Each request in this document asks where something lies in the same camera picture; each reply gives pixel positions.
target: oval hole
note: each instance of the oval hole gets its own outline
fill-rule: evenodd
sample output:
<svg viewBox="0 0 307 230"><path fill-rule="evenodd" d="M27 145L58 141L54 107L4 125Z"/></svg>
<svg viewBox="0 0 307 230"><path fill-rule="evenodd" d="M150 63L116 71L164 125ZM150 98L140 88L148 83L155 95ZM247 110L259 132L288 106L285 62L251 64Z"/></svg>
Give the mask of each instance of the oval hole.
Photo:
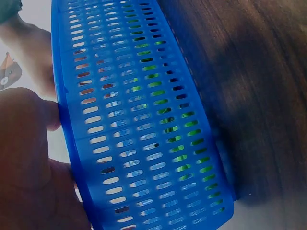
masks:
<svg viewBox="0 0 307 230"><path fill-rule="evenodd" d="M163 154L161 152L158 152L158 153L155 153L155 154L152 154L152 155L146 157L146 159L148 161L152 161L152 160L158 159L158 158L160 158L162 156L163 156Z"/></svg>
<svg viewBox="0 0 307 230"><path fill-rule="evenodd" d="M124 217L124 218L122 218L122 219L119 219L117 222L118 222L118 223L124 223L124 222L130 221L130 220L132 220L132 219L133 219L132 216Z"/></svg>
<svg viewBox="0 0 307 230"><path fill-rule="evenodd" d="M162 169L162 168L164 168L165 166L166 166L166 163L165 163L165 162L161 162L161 163L154 164L154 165L150 166L149 169L150 169L151 171L153 171L153 170Z"/></svg>
<svg viewBox="0 0 307 230"><path fill-rule="evenodd" d="M106 185L106 184L113 184L119 181L119 177L112 177L109 179L106 179L102 182L102 184Z"/></svg>
<svg viewBox="0 0 307 230"><path fill-rule="evenodd" d="M110 167L110 168L106 168L101 170L101 174L107 174L107 173L111 173L115 171L115 167Z"/></svg>
<svg viewBox="0 0 307 230"><path fill-rule="evenodd" d="M89 114L98 111L98 106L87 108L83 110L83 114Z"/></svg>
<svg viewBox="0 0 307 230"><path fill-rule="evenodd" d="M182 90L182 89L184 89L184 86L183 86L183 85L175 86L175 87L173 88L174 91L178 91L178 90Z"/></svg>
<svg viewBox="0 0 307 230"><path fill-rule="evenodd" d="M89 94L89 93L92 93L94 92L94 89L86 89L86 90L82 90L79 95L82 96L82 95L86 95L86 94Z"/></svg>
<svg viewBox="0 0 307 230"><path fill-rule="evenodd" d="M169 123L169 122L172 122L174 121L175 118L172 116L172 117L168 117L168 118L164 118L160 121L161 124L166 124L166 123Z"/></svg>
<svg viewBox="0 0 307 230"><path fill-rule="evenodd" d="M134 155L135 153L136 153L136 150L132 149L132 150L128 150L128 151L120 153L120 156L121 157L128 157L128 156Z"/></svg>
<svg viewBox="0 0 307 230"><path fill-rule="evenodd" d="M205 140L203 139L203 138L200 138L200 139L198 139L198 140L195 140L195 141L192 141L191 142L191 145L198 145L198 144L201 144L201 143L203 143Z"/></svg>
<svg viewBox="0 0 307 230"><path fill-rule="evenodd" d="M79 73L77 78L85 77L85 76L88 76L88 75L90 75L90 72Z"/></svg>
<svg viewBox="0 0 307 230"><path fill-rule="evenodd" d="M100 147L100 148L96 148L96 149L93 150L93 154L103 153L103 152L109 151L109 149L110 149L109 146L103 146L103 147Z"/></svg>
<svg viewBox="0 0 307 230"><path fill-rule="evenodd" d="M212 174L212 175L210 175L210 176L204 177L204 178L202 179L202 181L203 181L203 182L207 182L207 181L212 180L212 179L214 179L214 178L215 178L215 175Z"/></svg>
<svg viewBox="0 0 307 230"><path fill-rule="evenodd" d="M196 161L197 164L202 164L210 160L210 157L205 157Z"/></svg>
<svg viewBox="0 0 307 230"><path fill-rule="evenodd" d="M158 110L158 114L161 115L161 114L166 114L168 112L171 112L172 109L171 108L166 108L166 109L160 109Z"/></svg>
<svg viewBox="0 0 307 230"><path fill-rule="evenodd" d="M192 111L192 112L187 112L187 113L184 113L181 115L182 118L186 118L186 117L189 117L189 116L193 116L195 113Z"/></svg>
<svg viewBox="0 0 307 230"><path fill-rule="evenodd" d="M82 100L81 104L89 104L89 103L92 103L92 102L95 102L95 101L96 101L95 97L87 98L87 99Z"/></svg>
<svg viewBox="0 0 307 230"><path fill-rule="evenodd" d="M113 88L115 87L115 84L114 83L110 83L110 84L106 84L102 87L103 90L106 90L106 89L109 89L109 88Z"/></svg>
<svg viewBox="0 0 307 230"><path fill-rule="evenodd" d="M119 203L124 202L124 201L126 201L126 198L124 196L122 196L122 197L110 200L110 203L111 204L119 204Z"/></svg>
<svg viewBox="0 0 307 230"><path fill-rule="evenodd" d="M78 83L78 87L89 85L89 84L92 84L92 80L84 80Z"/></svg>
<svg viewBox="0 0 307 230"><path fill-rule="evenodd" d="M100 120L101 120L100 116L93 116L93 117L87 118L85 120L85 123L90 124L90 123L97 122L97 121L100 121Z"/></svg>
<svg viewBox="0 0 307 230"><path fill-rule="evenodd" d="M80 46L83 46L83 45L85 45L85 42L79 42L79 43L73 44L72 46L74 48L76 48L76 47L80 47Z"/></svg>
<svg viewBox="0 0 307 230"><path fill-rule="evenodd" d="M77 41L77 40L81 40L81 39L83 39L83 38L84 38L84 36L81 35L81 36L73 37L72 40L73 40L73 41Z"/></svg>
<svg viewBox="0 0 307 230"><path fill-rule="evenodd" d="M126 207L121 207L121 208L118 208L118 209L115 209L115 213L122 213L122 212L127 212L129 210L129 207L126 206Z"/></svg>
<svg viewBox="0 0 307 230"><path fill-rule="evenodd" d="M132 178L132 177L136 177L136 176L139 176L139 175L142 175L142 174L143 174L143 170L139 169L139 170L128 173L127 177Z"/></svg>
<svg viewBox="0 0 307 230"><path fill-rule="evenodd" d="M74 51L74 55L76 55L76 54L81 54L81 53L84 53L86 51L86 49L79 49L79 50L76 50L76 51Z"/></svg>
<svg viewBox="0 0 307 230"><path fill-rule="evenodd" d="M153 180L154 181L161 180L161 179L168 177L168 176L169 176L169 172L163 172L163 173L160 173L158 175L153 176Z"/></svg>
<svg viewBox="0 0 307 230"><path fill-rule="evenodd" d="M175 136L173 138L167 139L167 143L173 143L173 142L179 141L179 140L181 140L181 136Z"/></svg>
<svg viewBox="0 0 307 230"><path fill-rule="evenodd" d="M129 168L129 167L138 165L139 163L140 163L139 160L129 161L129 162L124 163L124 168Z"/></svg>
<svg viewBox="0 0 307 230"><path fill-rule="evenodd" d="M115 193L119 193L121 191L123 191L122 187L116 187L116 188L111 188L109 190L106 190L106 194L107 195L112 195L112 194L115 194Z"/></svg>
<svg viewBox="0 0 307 230"><path fill-rule="evenodd" d="M110 161L112 161L112 160L113 160L112 157L104 157L104 158L100 158L100 159L96 160L96 162L97 162L98 164L103 164L103 163L110 162Z"/></svg>
<svg viewBox="0 0 307 230"><path fill-rule="evenodd" d="M136 229L136 225L135 224L123 227L120 230L133 230L133 229Z"/></svg>
<svg viewBox="0 0 307 230"><path fill-rule="evenodd" d="M190 106L189 103L183 103L183 104L181 104L181 105L179 106L179 108L180 108L180 109L184 109L184 108L187 108L187 107L189 107L189 106Z"/></svg>
<svg viewBox="0 0 307 230"><path fill-rule="evenodd" d="M97 127L89 128L89 129L87 130L87 133L88 133L88 134L92 134L92 133L100 132L100 131L102 131L102 130L104 130L104 128L103 128L102 126L97 126Z"/></svg>
<svg viewBox="0 0 307 230"><path fill-rule="evenodd" d="M158 91L152 92L150 95L151 95L152 97L155 97L155 96L162 95L162 94L164 94L164 93L165 93L164 90L158 90Z"/></svg>
<svg viewBox="0 0 307 230"><path fill-rule="evenodd" d="M180 166L178 168L175 169L176 172L182 172L182 171L185 171L187 169L189 169L191 167L190 164L186 164L186 165L183 165L183 166Z"/></svg>
<svg viewBox="0 0 307 230"><path fill-rule="evenodd" d="M146 63L146 62L150 62L150 61L153 61L153 60L154 59L152 57L150 57L150 58L142 59L141 62Z"/></svg>
<svg viewBox="0 0 307 230"><path fill-rule="evenodd" d="M90 66L89 64L82 64L82 65L76 66L76 69L83 69L83 68L86 68L86 67L89 67L89 66Z"/></svg>
<svg viewBox="0 0 307 230"><path fill-rule="evenodd" d="M187 123L184 124L184 127L191 127L191 126L194 126L198 124L198 121L197 120L194 120L194 121L189 121Z"/></svg>
<svg viewBox="0 0 307 230"><path fill-rule="evenodd" d="M145 37L136 37L136 38L134 38L133 40L135 41L135 42L137 42L137 41L141 41L141 40L145 40L146 38Z"/></svg>
<svg viewBox="0 0 307 230"><path fill-rule="evenodd" d="M171 149L170 149L170 152L171 152L171 153L179 152L179 151L181 151L181 150L183 150L183 149L184 149L184 145L179 145L179 146L177 146L177 147L171 148Z"/></svg>
<svg viewBox="0 0 307 230"><path fill-rule="evenodd" d="M155 45L162 45L162 44L165 44L166 43L166 41L160 41L160 42L155 42L154 44Z"/></svg>
<svg viewBox="0 0 307 230"><path fill-rule="evenodd" d="M141 185L144 185L146 184L146 180L140 180L140 181L136 181L136 182L133 182L129 185L130 188L135 188L135 187L139 187Z"/></svg>
<svg viewBox="0 0 307 230"><path fill-rule="evenodd" d="M148 26L155 26L155 25L158 25L158 23L149 23L147 24Z"/></svg>
<svg viewBox="0 0 307 230"><path fill-rule="evenodd" d="M83 56L83 57L77 57L77 58L75 58L75 62L77 62L77 61L82 61L82 60L86 60L87 59L87 56Z"/></svg>
<svg viewBox="0 0 307 230"><path fill-rule="evenodd" d="M171 133L178 130L178 126L173 126L164 130L164 133Z"/></svg>
<svg viewBox="0 0 307 230"><path fill-rule="evenodd" d="M149 194L149 189L145 189L143 191L139 191L137 193L134 193L133 196L134 197L140 197L140 196L144 196L144 195L147 195Z"/></svg>
<svg viewBox="0 0 307 230"><path fill-rule="evenodd" d="M114 128L114 127L118 127L118 126L123 126L127 123L127 120L120 120L120 121L115 121L113 123L111 123L111 127Z"/></svg>
<svg viewBox="0 0 307 230"><path fill-rule="evenodd" d="M159 143L153 143L153 144L150 144L150 145L145 145L143 147L143 150L144 151L147 151L147 150L152 150L152 149L155 149L159 146Z"/></svg>

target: finger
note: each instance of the finger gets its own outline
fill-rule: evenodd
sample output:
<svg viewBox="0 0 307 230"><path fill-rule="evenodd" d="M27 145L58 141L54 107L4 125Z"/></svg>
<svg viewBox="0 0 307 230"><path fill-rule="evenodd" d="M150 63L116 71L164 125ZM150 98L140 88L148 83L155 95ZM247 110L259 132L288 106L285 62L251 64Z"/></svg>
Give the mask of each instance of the finger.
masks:
<svg viewBox="0 0 307 230"><path fill-rule="evenodd" d="M55 131L60 126L58 104L52 101L42 101L44 118L48 131Z"/></svg>
<svg viewBox="0 0 307 230"><path fill-rule="evenodd" d="M15 88L0 92L0 181L38 188L50 180L46 128L59 124L56 104L34 92Z"/></svg>

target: blurry object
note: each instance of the blurry object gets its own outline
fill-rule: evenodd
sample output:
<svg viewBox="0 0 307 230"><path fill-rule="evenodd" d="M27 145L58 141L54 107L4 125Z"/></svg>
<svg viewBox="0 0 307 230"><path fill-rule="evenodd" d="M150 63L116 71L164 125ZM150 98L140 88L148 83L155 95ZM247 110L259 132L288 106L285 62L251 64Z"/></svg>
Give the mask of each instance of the blurry object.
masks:
<svg viewBox="0 0 307 230"><path fill-rule="evenodd" d="M23 71L17 62L12 60L7 52L6 57L0 67L0 90L4 90L17 82Z"/></svg>

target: plastic basket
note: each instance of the plastic basket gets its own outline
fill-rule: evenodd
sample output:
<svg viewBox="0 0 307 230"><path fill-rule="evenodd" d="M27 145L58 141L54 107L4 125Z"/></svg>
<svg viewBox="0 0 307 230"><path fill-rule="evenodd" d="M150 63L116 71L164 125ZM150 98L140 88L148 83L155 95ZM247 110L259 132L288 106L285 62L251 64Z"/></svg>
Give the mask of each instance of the plastic basket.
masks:
<svg viewBox="0 0 307 230"><path fill-rule="evenodd" d="M52 50L95 230L213 230L231 218L205 112L155 0L53 0Z"/></svg>

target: dark wood grain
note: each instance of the dark wood grain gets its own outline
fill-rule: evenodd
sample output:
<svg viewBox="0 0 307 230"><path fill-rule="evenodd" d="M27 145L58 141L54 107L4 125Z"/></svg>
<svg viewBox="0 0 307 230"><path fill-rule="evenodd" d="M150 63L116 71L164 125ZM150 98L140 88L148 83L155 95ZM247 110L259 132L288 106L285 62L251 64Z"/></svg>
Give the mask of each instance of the dark wood grain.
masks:
<svg viewBox="0 0 307 230"><path fill-rule="evenodd" d="M159 0L236 175L223 230L307 229L307 1Z"/></svg>

